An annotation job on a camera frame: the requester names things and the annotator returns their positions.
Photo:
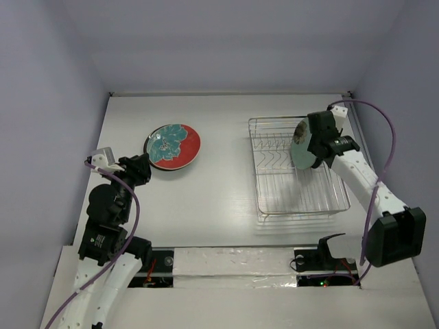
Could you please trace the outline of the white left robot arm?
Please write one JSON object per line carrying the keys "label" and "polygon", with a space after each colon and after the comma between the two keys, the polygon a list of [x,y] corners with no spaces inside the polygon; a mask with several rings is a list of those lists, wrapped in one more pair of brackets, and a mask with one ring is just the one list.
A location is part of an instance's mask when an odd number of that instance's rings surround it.
{"label": "white left robot arm", "polygon": [[130,211],[140,211],[134,192],[150,181],[148,154],[115,160],[109,147],[95,150],[84,164],[108,180],[88,196],[88,217],[78,249],[70,296],[51,316],[47,328],[108,328],[134,275],[152,262],[152,244],[127,231]]}

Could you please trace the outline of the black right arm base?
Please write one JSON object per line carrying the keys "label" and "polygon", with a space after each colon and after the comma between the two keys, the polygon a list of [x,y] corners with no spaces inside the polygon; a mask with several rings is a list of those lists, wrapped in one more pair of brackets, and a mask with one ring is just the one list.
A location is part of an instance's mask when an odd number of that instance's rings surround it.
{"label": "black right arm base", "polygon": [[314,247],[297,247],[289,267],[296,273],[298,287],[353,286],[359,279],[355,260],[334,258],[328,241],[344,233],[322,237]]}

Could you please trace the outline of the red teal floral plate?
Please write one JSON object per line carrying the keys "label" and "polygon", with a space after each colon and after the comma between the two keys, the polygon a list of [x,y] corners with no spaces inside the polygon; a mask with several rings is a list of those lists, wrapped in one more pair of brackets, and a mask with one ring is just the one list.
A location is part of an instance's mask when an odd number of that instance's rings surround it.
{"label": "red teal floral plate", "polygon": [[150,164],[161,171],[177,171],[189,166],[200,149],[200,135],[192,127],[180,123],[155,129],[143,146]]}

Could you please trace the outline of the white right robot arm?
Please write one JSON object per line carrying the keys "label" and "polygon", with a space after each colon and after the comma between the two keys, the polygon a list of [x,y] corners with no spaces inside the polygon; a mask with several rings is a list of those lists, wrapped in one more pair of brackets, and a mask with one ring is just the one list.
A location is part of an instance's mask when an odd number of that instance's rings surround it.
{"label": "white right robot arm", "polygon": [[345,117],[341,112],[314,112],[307,119],[307,150],[343,179],[366,211],[360,262],[383,267],[419,255],[424,211],[407,206],[379,180],[356,141],[342,135]]}

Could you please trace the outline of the light blue flower plate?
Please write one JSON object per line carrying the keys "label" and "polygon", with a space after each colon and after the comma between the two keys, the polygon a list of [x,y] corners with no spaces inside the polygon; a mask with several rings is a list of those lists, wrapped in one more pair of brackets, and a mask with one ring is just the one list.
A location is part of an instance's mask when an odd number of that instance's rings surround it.
{"label": "light blue flower plate", "polygon": [[308,150],[310,141],[311,132],[309,128],[309,120],[305,117],[296,126],[291,143],[290,153],[292,162],[297,169],[309,169],[316,161],[316,156]]}

